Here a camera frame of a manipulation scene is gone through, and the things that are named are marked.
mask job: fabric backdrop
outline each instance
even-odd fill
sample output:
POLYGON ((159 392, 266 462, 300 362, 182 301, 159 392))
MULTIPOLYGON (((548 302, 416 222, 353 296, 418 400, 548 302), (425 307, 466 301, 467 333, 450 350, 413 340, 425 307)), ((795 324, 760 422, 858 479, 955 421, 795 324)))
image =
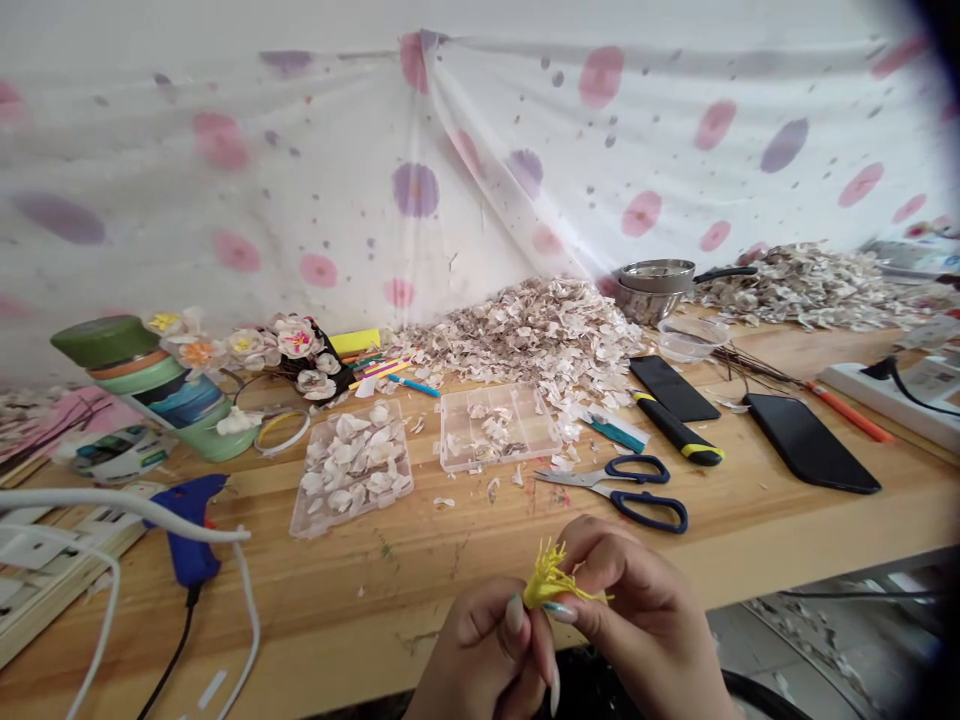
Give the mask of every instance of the fabric backdrop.
POLYGON ((824 28, 0 68, 0 378, 85 377, 47 339, 102 315, 399 327, 537 273, 608 288, 634 260, 949 222, 958 112, 926 38, 824 28))

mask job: phone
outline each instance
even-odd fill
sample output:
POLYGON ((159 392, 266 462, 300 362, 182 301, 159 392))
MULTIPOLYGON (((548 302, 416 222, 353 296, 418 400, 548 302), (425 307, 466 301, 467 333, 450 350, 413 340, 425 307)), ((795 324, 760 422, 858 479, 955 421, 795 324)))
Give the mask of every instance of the phone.
POLYGON ((659 355, 632 358, 630 372, 680 422, 720 417, 720 411, 659 355))
POLYGON ((862 495, 883 489, 820 418, 796 398, 748 393, 743 403, 750 406, 753 419, 790 472, 805 483, 862 495))

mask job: pot handle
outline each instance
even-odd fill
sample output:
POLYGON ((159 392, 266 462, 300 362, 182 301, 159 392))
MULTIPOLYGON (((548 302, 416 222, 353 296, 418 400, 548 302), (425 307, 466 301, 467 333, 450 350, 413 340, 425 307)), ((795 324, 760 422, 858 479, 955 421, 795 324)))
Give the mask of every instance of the pot handle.
POLYGON ((724 270, 711 270, 710 272, 706 272, 703 275, 697 275, 693 279, 693 284, 699 285, 702 282, 710 282, 711 280, 727 277, 729 275, 756 275, 756 274, 757 274, 757 268, 755 267, 726 268, 724 270))

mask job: stainless steel pot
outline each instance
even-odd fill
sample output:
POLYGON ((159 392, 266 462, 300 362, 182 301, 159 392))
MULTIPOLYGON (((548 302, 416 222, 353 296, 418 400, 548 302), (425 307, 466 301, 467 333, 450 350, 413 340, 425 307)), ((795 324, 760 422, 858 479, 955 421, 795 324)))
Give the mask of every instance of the stainless steel pot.
POLYGON ((656 325, 669 316, 694 285, 730 275, 755 275, 757 268, 725 268, 694 276, 689 260, 645 260, 617 272, 617 306, 638 325, 656 325))

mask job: orange handled tool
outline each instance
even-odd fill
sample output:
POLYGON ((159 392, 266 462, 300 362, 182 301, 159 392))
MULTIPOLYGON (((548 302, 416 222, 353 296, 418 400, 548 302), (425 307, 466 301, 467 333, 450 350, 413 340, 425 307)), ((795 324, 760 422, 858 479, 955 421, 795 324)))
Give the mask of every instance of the orange handled tool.
POLYGON ((858 428, 863 430, 867 435, 872 437, 877 442, 893 442, 894 437, 882 427, 877 425, 873 420, 868 418, 866 415, 857 412, 852 407, 850 407, 843 400, 838 398, 836 395, 832 395, 827 392, 826 388, 822 385, 817 385, 812 382, 805 382, 804 385, 807 386, 807 389, 812 392, 814 395, 823 400, 827 405, 832 407, 838 413, 843 415, 847 420, 852 422, 858 428))

